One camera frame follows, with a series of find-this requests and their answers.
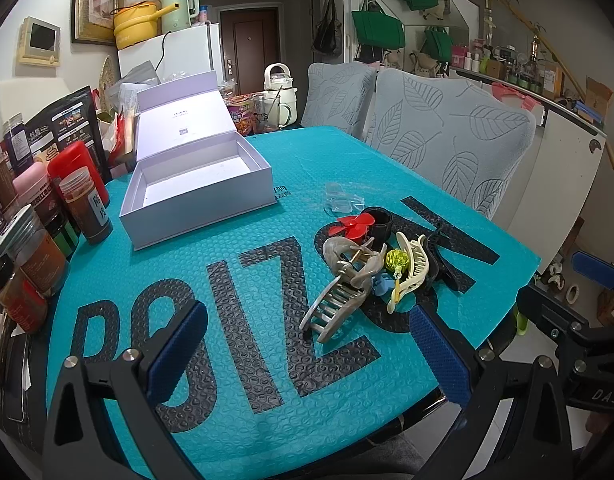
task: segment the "bubble texture tablecloth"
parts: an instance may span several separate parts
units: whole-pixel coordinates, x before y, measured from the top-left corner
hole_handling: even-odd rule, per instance
[[[299,332],[308,304],[332,279],[315,247],[335,221],[323,208],[325,183],[389,209],[410,232],[434,230],[439,218],[453,226],[454,250],[441,254],[464,273],[466,292],[440,283],[434,297],[473,345],[539,263],[480,214],[340,130],[276,132],[251,143],[273,168],[276,205],[142,251],[133,251],[118,218],[128,179],[108,184],[114,232],[95,247],[81,238],[50,340],[48,403],[67,355],[115,358],[166,325],[188,297],[206,304],[207,335],[157,410],[209,480],[260,479],[323,458],[437,385],[403,324],[414,294],[395,317],[372,297],[324,346]],[[133,469],[151,476],[117,405],[107,406]]]

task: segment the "yellow lollipop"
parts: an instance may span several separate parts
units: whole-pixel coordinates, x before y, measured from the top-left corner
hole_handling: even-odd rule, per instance
[[[405,251],[400,249],[393,249],[385,256],[385,267],[389,272],[393,273],[396,280],[396,288],[394,290],[394,302],[401,301],[401,278],[402,273],[409,267],[409,256]]]

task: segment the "refrigerator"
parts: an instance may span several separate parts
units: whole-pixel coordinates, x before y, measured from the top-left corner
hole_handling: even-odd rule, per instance
[[[215,70],[218,82],[225,80],[221,50],[220,25],[199,25],[151,40],[128,46],[118,51],[120,76],[124,77],[135,66],[151,61],[161,82],[174,73],[196,75]]]

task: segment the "yellow pot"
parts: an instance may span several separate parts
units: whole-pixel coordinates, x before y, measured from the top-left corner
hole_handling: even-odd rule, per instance
[[[114,16],[114,36],[118,50],[151,40],[158,35],[158,20],[164,14],[177,10],[178,4],[171,4],[156,11],[156,4],[143,2],[128,9],[118,11]]]

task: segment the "white kettle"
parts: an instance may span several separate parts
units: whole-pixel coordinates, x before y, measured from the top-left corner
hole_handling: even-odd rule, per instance
[[[271,71],[279,66],[283,71],[272,74]],[[297,119],[296,112],[296,92],[293,88],[292,73],[289,67],[283,63],[275,63],[265,70],[265,94],[269,97],[276,97],[280,90],[280,123],[282,128],[294,124]]]

